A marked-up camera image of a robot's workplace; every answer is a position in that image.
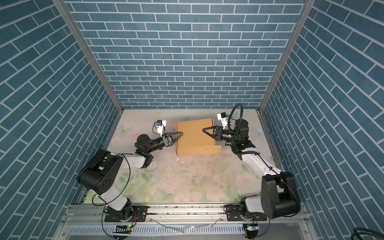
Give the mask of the brown cardboard paper box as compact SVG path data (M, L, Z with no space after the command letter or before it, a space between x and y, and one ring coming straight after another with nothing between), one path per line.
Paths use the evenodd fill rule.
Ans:
M213 119L177 123L177 132L183 133L183 135L177 141L177 156L187 157L198 155L214 155L220 152L222 146L216 145L216 140L203 132L204 128L213 126Z

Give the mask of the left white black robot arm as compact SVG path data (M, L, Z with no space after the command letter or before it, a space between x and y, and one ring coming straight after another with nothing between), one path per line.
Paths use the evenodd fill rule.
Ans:
M182 132L175 132L150 139L148 135L142 134L137 138L133 154L117 154L101 149L78 173L77 181L95 192L105 205L120 212L127 206L129 199L114 185L118 174L124 170L131 173L135 169L148 167L154 158L152 152L172 146L181 136Z

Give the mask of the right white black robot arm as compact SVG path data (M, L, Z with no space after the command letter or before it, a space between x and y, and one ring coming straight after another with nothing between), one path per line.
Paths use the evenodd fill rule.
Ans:
M261 176L261 193L240 201L244 218L264 214L268 219L293 217L301 211L295 177L283 172L262 157L249 139L249 124L236 120L233 130L221 126L203 128L203 132L214 140L224 141L232 152Z

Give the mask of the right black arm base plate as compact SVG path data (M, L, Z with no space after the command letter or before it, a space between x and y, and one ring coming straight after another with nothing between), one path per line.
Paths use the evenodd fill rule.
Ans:
M239 221L266 221L267 216L264 213L251 213L246 207L234 204L224 205L223 210L229 222Z

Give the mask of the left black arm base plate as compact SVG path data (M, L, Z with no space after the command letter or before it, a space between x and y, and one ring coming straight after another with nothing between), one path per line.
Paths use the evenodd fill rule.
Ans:
M107 223L118 223L118 222L145 222L148 206L125 206L121 211L116 211L111 207L107 207L104 210L104 221Z

